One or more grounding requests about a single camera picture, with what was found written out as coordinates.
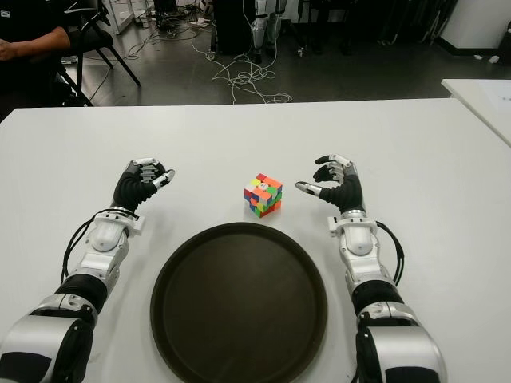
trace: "gray floor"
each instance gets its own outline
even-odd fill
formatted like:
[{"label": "gray floor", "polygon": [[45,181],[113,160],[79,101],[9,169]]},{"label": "gray floor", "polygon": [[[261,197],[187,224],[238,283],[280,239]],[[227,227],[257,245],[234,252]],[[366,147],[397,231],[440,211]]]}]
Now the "gray floor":
[{"label": "gray floor", "polygon": [[[153,31],[130,26],[115,37],[121,56],[143,41]],[[140,79],[142,86],[132,82],[128,74],[116,65],[93,99],[95,105],[210,105],[231,104],[231,87],[223,80],[212,81],[220,67],[197,53],[208,50],[210,35],[203,31],[191,39],[188,30],[176,39],[145,46],[136,60],[127,63]],[[454,57],[437,45],[396,44],[380,46],[360,43],[354,55],[343,56],[332,35],[323,55],[307,52],[296,56],[297,45],[291,35],[279,39],[279,56],[271,67],[275,79],[259,81],[262,93],[285,92],[294,102],[348,101],[398,98],[448,97],[440,85],[442,78],[511,79],[511,67],[492,65],[473,57]],[[218,57],[225,65],[231,57]],[[264,58],[263,65],[270,61]],[[248,70],[249,65],[233,66],[233,73]],[[105,78],[108,66],[101,60],[85,60],[84,92],[91,96]],[[75,68],[68,67],[74,76]],[[235,90],[236,103],[260,103],[261,98]]]}]

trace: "white table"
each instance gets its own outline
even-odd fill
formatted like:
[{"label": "white table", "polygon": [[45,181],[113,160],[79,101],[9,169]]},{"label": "white table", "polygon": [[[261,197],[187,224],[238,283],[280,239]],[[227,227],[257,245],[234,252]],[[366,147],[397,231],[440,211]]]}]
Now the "white table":
[{"label": "white table", "polygon": [[454,97],[511,147],[511,80],[442,80]]},{"label": "white table", "polygon": [[[155,156],[176,178],[137,211],[145,232],[101,312],[86,381],[179,381],[153,343],[153,283],[183,241],[233,221],[290,235],[323,276],[327,332],[297,382],[350,381],[355,315],[327,230],[335,208],[293,186],[335,152],[355,161],[370,215],[400,238],[401,294],[437,340],[450,382],[505,381],[511,151],[455,99],[15,111],[0,125],[0,336],[55,291],[69,237],[108,206],[126,163]],[[259,172],[284,183],[282,210],[264,219],[243,197]],[[393,270],[391,241],[379,238]]]}]

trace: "rubik's cube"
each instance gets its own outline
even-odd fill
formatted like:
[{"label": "rubik's cube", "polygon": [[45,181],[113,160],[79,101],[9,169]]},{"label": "rubik's cube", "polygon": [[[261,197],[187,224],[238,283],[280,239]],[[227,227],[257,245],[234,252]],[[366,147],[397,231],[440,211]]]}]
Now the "rubik's cube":
[{"label": "rubik's cube", "polygon": [[260,218],[280,208],[282,184],[264,174],[259,174],[245,187],[245,199],[250,209]]}]

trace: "dark brown tray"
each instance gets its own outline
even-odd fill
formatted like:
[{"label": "dark brown tray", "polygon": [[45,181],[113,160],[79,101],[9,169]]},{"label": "dark brown tray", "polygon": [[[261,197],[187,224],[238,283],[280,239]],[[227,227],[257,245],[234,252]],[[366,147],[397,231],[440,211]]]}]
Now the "dark brown tray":
[{"label": "dark brown tray", "polygon": [[184,243],[151,300],[158,350],[188,383],[288,383],[315,357],[326,322],[315,264],[287,235],[254,223]]}]

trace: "black chair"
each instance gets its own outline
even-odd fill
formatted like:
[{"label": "black chair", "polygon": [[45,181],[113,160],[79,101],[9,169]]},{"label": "black chair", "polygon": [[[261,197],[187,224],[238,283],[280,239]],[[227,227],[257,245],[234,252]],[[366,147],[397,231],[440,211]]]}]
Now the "black chair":
[{"label": "black chair", "polygon": [[83,55],[84,53],[96,51],[97,54],[112,69],[113,65],[109,59],[101,52],[101,48],[108,49],[122,67],[128,72],[129,76],[135,81],[137,86],[141,86],[137,77],[131,69],[126,65],[119,53],[113,48],[112,36],[97,24],[104,22],[110,25],[106,15],[107,9],[101,0],[77,0],[71,6],[64,10],[65,23],[69,28],[69,39],[71,41],[70,49],[63,52],[63,57],[77,57],[77,83],[69,77],[65,71],[65,67],[60,65],[59,74],[71,85],[77,95],[84,99],[88,106],[93,106],[89,99],[81,91],[81,83],[83,79]]}]

